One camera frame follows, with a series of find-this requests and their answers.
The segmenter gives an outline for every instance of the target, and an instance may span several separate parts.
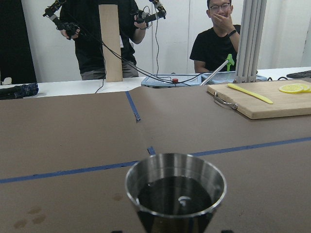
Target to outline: white table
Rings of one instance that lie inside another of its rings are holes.
[[[264,77],[271,77],[272,80],[278,80],[280,77],[286,77],[287,74],[311,70],[311,67],[293,67],[293,68],[277,68],[277,69],[259,69],[258,74]],[[104,86],[98,93],[129,91],[141,86],[141,82],[145,77],[126,78],[123,82],[107,83],[104,81]],[[93,94],[103,84],[102,80],[89,81],[68,81],[54,83],[38,83],[39,93],[34,98],[50,97],[50,96],[68,96]],[[15,85],[2,85],[0,88],[13,87]]]

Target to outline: lemon slice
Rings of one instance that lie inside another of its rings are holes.
[[[289,85],[281,86],[279,90],[284,93],[295,94],[295,93],[303,92],[304,88],[301,85],[289,84]]]
[[[297,83],[297,85],[299,85],[303,88],[302,92],[311,92],[309,85],[302,84],[302,83]]]

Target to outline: ear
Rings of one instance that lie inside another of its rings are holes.
[[[206,10],[206,14],[208,15],[208,17],[210,18],[210,10]]]

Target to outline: yellow knife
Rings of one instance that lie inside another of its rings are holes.
[[[252,92],[252,91],[248,91],[248,90],[246,90],[246,89],[244,89],[244,88],[242,88],[240,86],[237,86],[237,85],[235,85],[233,83],[228,83],[227,85],[230,88],[236,89],[238,91],[242,91],[242,92],[244,92],[244,93],[246,93],[248,95],[251,95],[253,97],[256,97],[257,99],[260,99],[260,100],[262,100],[262,101],[264,101],[266,103],[273,104],[273,102],[270,99],[268,99],[267,97],[265,97],[265,96],[262,96],[260,94],[255,93],[255,92]]]

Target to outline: water stain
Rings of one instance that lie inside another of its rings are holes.
[[[31,210],[29,212],[27,212],[30,215],[34,215],[34,214],[38,214],[41,211],[41,207],[39,206],[34,206],[33,208],[31,208]]]
[[[14,227],[15,227],[15,229],[20,229],[20,228],[24,228],[26,226],[26,224],[27,224],[27,220],[23,219],[23,220],[17,221],[14,224]]]
[[[113,197],[113,200],[120,201],[122,198],[123,196],[120,193],[116,193]]]
[[[34,224],[40,224],[45,220],[45,215],[38,215],[36,218],[33,219]]]

